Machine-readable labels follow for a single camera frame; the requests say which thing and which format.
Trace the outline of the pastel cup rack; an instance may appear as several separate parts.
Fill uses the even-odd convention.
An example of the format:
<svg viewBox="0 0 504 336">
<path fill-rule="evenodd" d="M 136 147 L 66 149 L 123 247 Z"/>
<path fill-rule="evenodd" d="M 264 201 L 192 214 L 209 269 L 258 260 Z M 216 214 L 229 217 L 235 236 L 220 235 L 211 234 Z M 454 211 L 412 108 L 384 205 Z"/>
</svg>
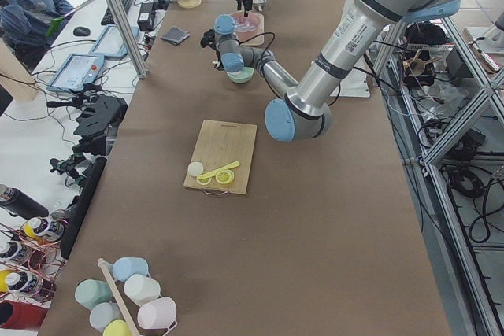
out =
<svg viewBox="0 0 504 336">
<path fill-rule="evenodd" d="M 86 279 L 74 292 L 76 302 L 90 311 L 88 322 L 100 335 L 169 335 L 178 326 L 176 302 L 161 293 L 142 257 L 100 260 L 103 280 Z"/>
</svg>

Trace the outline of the green ceramic bowl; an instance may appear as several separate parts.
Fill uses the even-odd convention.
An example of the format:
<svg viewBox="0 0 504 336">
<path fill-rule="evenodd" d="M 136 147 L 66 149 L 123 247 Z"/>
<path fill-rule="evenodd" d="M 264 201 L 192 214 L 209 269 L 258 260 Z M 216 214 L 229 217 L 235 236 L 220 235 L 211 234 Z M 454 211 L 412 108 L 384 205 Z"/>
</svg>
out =
<svg viewBox="0 0 504 336">
<path fill-rule="evenodd" d="M 227 75 L 233 83 L 247 83 L 252 79 L 254 75 L 254 69 L 251 67 L 244 67 L 238 72 L 228 72 Z"/>
</svg>

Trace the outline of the lemon slice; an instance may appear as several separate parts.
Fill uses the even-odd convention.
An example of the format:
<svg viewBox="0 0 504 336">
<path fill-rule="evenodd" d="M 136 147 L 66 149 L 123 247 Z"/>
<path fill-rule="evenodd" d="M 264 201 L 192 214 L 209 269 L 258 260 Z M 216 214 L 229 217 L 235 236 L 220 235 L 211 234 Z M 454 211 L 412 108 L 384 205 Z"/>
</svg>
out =
<svg viewBox="0 0 504 336">
<path fill-rule="evenodd" d="M 209 177 L 209 178 L 204 178 L 204 179 L 202 179 L 202 178 L 200 178 L 200 177 L 197 177 L 197 178 L 196 178 L 196 181 L 197 181 L 197 183 L 198 183 L 199 185 L 201 185 L 201 186 L 207 186 L 207 185 L 209 185 L 209 184 L 211 183 L 212 178 L 211 178 L 211 177 Z"/>
<path fill-rule="evenodd" d="M 235 173 L 231 169 L 221 170 L 215 175 L 215 180 L 217 181 L 217 183 L 223 186 L 231 184 L 234 179 Z"/>
</svg>

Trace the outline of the pink bowl of ice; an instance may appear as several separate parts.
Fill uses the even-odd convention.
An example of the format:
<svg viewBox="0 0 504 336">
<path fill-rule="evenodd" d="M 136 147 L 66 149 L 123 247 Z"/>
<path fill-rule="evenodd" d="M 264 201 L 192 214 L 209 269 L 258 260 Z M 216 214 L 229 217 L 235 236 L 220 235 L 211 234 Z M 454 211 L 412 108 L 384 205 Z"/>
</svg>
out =
<svg viewBox="0 0 504 336">
<path fill-rule="evenodd" d="M 235 21 L 235 33 L 240 42 L 245 42 L 263 32 L 264 17 L 259 13 L 249 12 L 245 17 L 241 11 L 237 11 L 230 16 Z"/>
</svg>

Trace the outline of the teach pendant tablet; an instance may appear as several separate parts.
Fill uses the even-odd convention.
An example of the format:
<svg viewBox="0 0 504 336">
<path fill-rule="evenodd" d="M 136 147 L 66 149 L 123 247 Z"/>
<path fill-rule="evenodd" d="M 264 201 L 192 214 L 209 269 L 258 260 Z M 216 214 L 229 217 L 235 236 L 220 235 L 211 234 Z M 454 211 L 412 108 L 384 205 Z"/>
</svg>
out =
<svg viewBox="0 0 504 336">
<path fill-rule="evenodd" d="M 116 25 L 106 25 L 102 33 L 89 50 L 89 54 L 96 54 L 107 59 L 121 59 L 128 53 L 120 31 Z"/>
<path fill-rule="evenodd" d="M 105 58 L 101 54 L 70 54 L 46 89 L 57 93 L 79 92 L 95 81 L 104 63 Z"/>
</svg>

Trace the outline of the seated person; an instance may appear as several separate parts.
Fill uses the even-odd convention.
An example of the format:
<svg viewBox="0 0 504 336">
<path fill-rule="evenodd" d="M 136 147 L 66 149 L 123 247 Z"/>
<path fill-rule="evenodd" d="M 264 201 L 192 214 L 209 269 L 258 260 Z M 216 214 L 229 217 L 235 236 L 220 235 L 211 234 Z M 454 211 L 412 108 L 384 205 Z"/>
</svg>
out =
<svg viewBox="0 0 504 336">
<path fill-rule="evenodd" d="M 52 20 L 74 10 L 68 0 L 6 0 L 1 27 L 15 45 L 51 46 L 56 34 L 46 34 Z"/>
</svg>

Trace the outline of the beige rectangular tray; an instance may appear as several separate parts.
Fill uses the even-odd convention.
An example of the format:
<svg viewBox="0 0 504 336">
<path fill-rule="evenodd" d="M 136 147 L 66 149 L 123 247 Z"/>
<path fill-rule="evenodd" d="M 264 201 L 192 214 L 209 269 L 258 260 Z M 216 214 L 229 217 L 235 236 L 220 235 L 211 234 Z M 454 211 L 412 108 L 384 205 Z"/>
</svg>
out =
<svg viewBox="0 0 504 336">
<path fill-rule="evenodd" d="M 260 33 L 259 35 L 256 35 L 252 37 L 251 39 L 241 42 L 244 46 L 261 46 L 264 41 L 265 41 L 265 35 L 264 35 L 265 29 L 263 29 L 263 32 Z"/>
</svg>

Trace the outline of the wooden cutting board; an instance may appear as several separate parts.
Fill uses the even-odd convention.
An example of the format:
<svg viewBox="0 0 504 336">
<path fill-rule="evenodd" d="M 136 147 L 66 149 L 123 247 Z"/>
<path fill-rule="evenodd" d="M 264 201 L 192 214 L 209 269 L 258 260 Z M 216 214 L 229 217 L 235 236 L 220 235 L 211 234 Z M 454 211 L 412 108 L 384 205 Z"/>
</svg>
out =
<svg viewBox="0 0 504 336">
<path fill-rule="evenodd" d="M 233 161 L 239 161 L 240 166 L 231 169 L 235 173 L 235 179 L 229 185 L 220 185 L 213 177 L 209 185 L 201 186 L 195 177 L 187 174 L 183 186 L 195 190 L 216 190 L 244 195 L 249 181 L 256 134 L 255 124 L 203 120 L 191 162 L 201 162 L 204 172 L 210 172 Z"/>
</svg>

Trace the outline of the grey folded cloth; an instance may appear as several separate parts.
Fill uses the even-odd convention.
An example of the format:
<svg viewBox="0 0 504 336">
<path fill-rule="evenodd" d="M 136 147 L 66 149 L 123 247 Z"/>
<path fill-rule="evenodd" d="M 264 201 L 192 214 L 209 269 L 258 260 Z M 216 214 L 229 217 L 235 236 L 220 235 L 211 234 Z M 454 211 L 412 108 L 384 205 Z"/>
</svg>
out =
<svg viewBox="0 0 504 336">
<path fill-rule="evenodd" d="M 188 39 L 190 35 L 191 34 L 188 31 L 178 28 L 177 26 L 173 26 L 161 36 L 161 40 L 174 46 L 178 46 Z"/>
</svg>

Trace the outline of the black monitor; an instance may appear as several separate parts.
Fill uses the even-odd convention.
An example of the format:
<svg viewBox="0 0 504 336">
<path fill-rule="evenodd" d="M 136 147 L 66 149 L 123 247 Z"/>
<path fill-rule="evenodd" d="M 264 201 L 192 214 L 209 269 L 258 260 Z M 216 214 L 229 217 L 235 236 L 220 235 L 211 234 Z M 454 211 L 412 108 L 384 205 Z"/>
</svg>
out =
<svg viewBox="0 0 504 336">
<path fill-rule="evenodd" d="M 88 179 L 87 184 L 85 185 L 80 195 L 80 199 L 76 204 L 76 210 L 70 218 L 67 227 L 65 228 L 65 233 L 60 242 L 61 257 L 65 260 L 69 259 L 71 255 L 72 248 L 77 240 L 80 228 L 83 225 L 84 219 L 91 205 L 91 201 L 95 195 L 95 191 L 102 177 L 106 163 L 107 159 L 105 157 L 99 157 L 95 160 L 93 168 L 91 169 L 91 176 Z"/>
</svg>

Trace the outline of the yellow plastic knife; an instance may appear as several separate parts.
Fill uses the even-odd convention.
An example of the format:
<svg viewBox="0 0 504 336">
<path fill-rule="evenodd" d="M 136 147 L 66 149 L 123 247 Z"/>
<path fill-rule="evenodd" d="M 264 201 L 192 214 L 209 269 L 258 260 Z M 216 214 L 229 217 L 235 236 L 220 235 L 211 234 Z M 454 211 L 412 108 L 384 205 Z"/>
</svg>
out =
<svg viewBox="0 0 504 336">
<path fill-rule="evenodd" d="M 239 166 L 240 166 L 239 161 L 233 161 L 232 163 L 226 164 L 225 166 L 214 169 L 210 172 L 202 173 L 201 175 L 197 176 L 197 179 L 201 179 L 201 180 L 208 179 L 208 178 L 214 177 L 218 172 L 221 172 L 224 170 L 231 170 L 231 169 L 237 168 Z"/>
</svg>

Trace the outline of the steel ice scoop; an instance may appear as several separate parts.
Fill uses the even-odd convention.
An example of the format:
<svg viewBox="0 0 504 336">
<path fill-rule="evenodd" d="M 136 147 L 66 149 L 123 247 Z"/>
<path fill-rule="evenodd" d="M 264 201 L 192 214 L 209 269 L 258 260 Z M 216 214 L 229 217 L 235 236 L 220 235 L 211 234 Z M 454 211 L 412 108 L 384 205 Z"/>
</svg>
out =
<svg viewBox="0 0 504 336">
<path fill-rule="evenodd" d="M 265 9 L 265 5 L 267 3 L 267 0 L 253 0 L 252 1 L 252 7 L 255 12 L 263 12 Z"/>
</svg>

